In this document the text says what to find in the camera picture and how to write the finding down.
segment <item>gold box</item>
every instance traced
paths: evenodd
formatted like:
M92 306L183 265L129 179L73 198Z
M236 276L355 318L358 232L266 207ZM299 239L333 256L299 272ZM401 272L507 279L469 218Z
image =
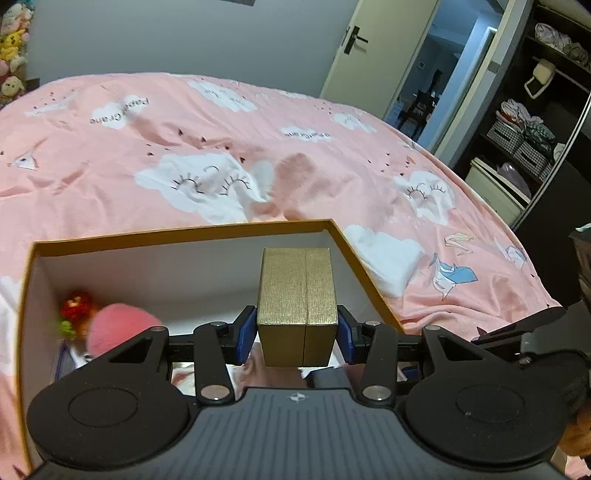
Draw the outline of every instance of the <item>gold box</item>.
M257 320L268 367L324 367L338 325L328 248L265 248Z

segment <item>folded clothes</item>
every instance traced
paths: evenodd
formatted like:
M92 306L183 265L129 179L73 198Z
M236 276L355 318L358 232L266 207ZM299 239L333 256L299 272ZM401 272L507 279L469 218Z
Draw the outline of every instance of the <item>folded clothes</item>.
M510 116L508 116L506 113L500 112L500 111L496 111L495 112L496 118L499 122L503 122L503 124L505 124L506 126L508 126L509 128L511 128L513 131L522 134L523 130L522 128L517 125L516 123L513 122L513 120L511 119Z
M523 130L526 124L543 124L544 121L539 116L531 116L527 108L513 99L509 99L501 104L501 113Z
M525 125L523 136L533 149L540 152L547 159L554 163L554 147L556 137L545 125L529 123Z
M555 50L564 52L564 49L572 40L565 33L560 33L554 27L546 23L538 23L535 26L535 37L542 43Z
M583 68L588 68L589 52L585 50L580 43L577 42L566 45L564 48L564 54Z

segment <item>green pom-pom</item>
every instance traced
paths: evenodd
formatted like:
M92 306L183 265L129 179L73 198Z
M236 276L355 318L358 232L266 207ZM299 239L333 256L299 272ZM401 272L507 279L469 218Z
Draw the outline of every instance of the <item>green pom-pom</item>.
M74 338L76 336L76 332L74 331L74 329L72 327L72 323L69 322L68 320L62 320L60 322L60 332L66 338Z

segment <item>pink bedspread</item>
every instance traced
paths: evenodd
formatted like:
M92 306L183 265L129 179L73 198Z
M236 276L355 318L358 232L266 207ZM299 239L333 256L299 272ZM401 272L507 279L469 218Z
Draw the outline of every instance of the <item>pink bedspread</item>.
M169 74L59 80L0 112L0 478L24 471L15 315L33 241L333 218L405 328L471 339L557 303L432 155L355 108Z

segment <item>open cardboard box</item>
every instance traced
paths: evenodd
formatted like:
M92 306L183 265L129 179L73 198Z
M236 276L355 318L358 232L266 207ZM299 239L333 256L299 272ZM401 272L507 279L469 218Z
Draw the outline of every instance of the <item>open cardboard box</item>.
M22 441L41 463L25 425L33 397L53 380L59 305L75 289L102 305L123 302L158 317L171 335L256 305L266 247L328 247L337 303L359 320L400 324L331 220L249 223L128 233L34 244L25 275L17 343Z

